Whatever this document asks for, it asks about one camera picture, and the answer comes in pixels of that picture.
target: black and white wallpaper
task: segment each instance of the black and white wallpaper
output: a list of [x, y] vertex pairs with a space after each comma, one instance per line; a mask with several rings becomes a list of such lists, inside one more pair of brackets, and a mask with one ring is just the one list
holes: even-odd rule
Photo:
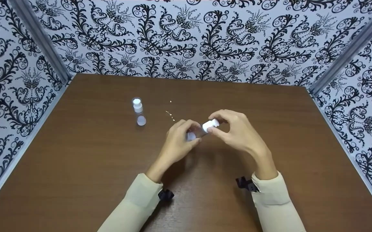
[[62, 88], [7, 0], [0, 0], [0, 177]]
[[309, 87], [372, 0], [30, 0], [70, 72]]
[[316, 100], [372, 185], [372, 39]]

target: small white object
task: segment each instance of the small white object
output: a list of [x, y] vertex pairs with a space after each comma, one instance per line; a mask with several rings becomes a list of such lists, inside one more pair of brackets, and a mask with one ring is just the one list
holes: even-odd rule
[[146, 118], [142, 115], [140, 115], [139, 117], [137, 117], [137, 124], [140, 125], [140, 126], [143, 126], [146, 124]]
[[202, 125], [202, 130], [205, 131], [206, 133], [208, 133], [208, 128], [218, 127], [219, 125], [220, 125], [219, 121], [217, 119], [213, 119], [213, 120], [205, 122]]
[[188, 132], [188, 133], [186, 134], [186, 141], [192, 141], [192, 140], [194, 140], [194, 139], [196, 139], [196, 135], [195, 135], [195, 133], [193, 133], [193, 132]]
[[135, 97], [133, 98], [132, 103], [133, 103], [133, 109], [136, 113], [143, 112], [142, 99], [140, 99], [139, 97]]

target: wrist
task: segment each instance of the wrist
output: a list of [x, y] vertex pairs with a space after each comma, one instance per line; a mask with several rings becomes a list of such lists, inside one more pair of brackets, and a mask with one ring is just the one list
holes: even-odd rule
[[170, 165], [164, 160], [158, 158], [146, 171], [146, 176], [155, 183], [160, 183], [164, 172], [170, 167]]
[[265, 153], [257, 154], [251, 153], [251, 156], [256, 162], [255, 175], [258, 179], [268, 180], [273, 179], [278, 176], [278, 171], [276, 170], [275, 163], [272, 158], [272, 153], [267, 149]]

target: cuff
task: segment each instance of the cuff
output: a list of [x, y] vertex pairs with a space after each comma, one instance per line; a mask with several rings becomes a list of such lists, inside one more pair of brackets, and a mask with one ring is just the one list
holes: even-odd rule
[[163, 184], [154, 183], [141, 173], [134, 179], [124, 198], [142, 208], [155, 207], [160, 201], [158, 193], [162, 187]]
[[252, 182], [260, 192], [253, 192], [252, 196], [256, 203], [264, 205], [282, 205], [290, 202], [285, 181], [280, 172], [278, 176], [269, 180], [260, 180], [252, 174]]

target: small plastic bottle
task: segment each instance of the small plastic bottle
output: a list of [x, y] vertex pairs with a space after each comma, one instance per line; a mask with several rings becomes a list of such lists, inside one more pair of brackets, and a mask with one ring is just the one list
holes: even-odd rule
[[136, 122], [140, 126], [144, 126], [146, 124], [146, 117], [143, 114], [143, 104], [142, 99], [140, 97], [135, 97], [132, 99], [133, 109], [136, 113]]
[[192, 141], [195, 138], [202, 138], [203, 136], [208, 134], [208, 128], [210, 127], [218, 127], [219, 121], [217, 119], [212, 119], [204, 124], [201, 125], [200, 130], [198, 131], [190, 131], [186, 134], [186, 141]]

